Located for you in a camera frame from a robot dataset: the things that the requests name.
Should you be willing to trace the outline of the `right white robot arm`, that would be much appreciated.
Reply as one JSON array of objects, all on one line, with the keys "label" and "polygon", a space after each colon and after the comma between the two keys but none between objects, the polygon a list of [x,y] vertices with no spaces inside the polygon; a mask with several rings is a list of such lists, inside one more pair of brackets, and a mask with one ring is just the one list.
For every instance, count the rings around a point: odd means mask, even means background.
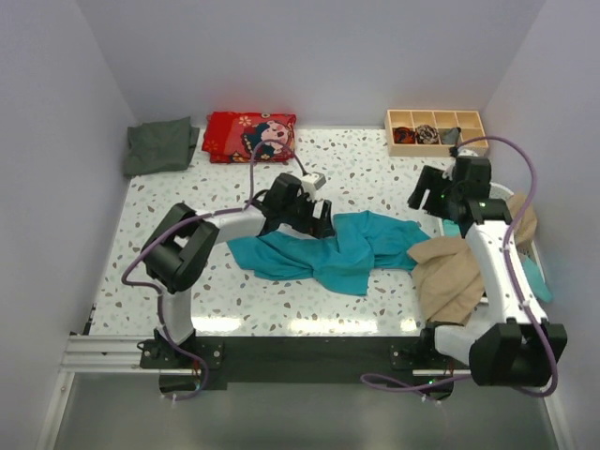
[{"label": "right white robot arm", "polygon": [[518,222],[506,201],[490,191],[489,160],[459,156],[451,176],[425,166],[409,197],[411,209],[459,226],[487,298],[464,325],[444,320],[428,326],[417,355],[428,368],[439,368],[451,357],[467,366],[480,386],[528,388],[538,395],[556,379],[567,334],[538,304],[519,258]]}]

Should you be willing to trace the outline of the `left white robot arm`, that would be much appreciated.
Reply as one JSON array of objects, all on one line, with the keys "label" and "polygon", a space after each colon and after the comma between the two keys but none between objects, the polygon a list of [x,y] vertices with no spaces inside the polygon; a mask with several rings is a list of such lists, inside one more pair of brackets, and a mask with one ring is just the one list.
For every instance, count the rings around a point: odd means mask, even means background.
[{"label": "left white robot arm", "polygon": [[317,198],[325,183],[317,172],[300,178],[282,173],[240,208],[202,214],[180,202],[169,210],[141,253],[147,276],[158,284],[158,332],[165,339],[160,354],[166,362],[183,368],[193,359],[191,288],[214,246],[263,236],[281,225],[318,239],[335,234],[331,203]]}]

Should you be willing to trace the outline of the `beige t shirt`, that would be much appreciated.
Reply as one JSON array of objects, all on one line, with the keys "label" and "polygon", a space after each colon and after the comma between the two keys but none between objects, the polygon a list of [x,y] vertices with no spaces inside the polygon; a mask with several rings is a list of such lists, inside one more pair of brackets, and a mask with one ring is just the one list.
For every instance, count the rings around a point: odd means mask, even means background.
[{"label": "beige t shirt", "polygon": [[413,245],[412,282],[428,322],[464,325],[484,296],[479,265],[460,230]]}]

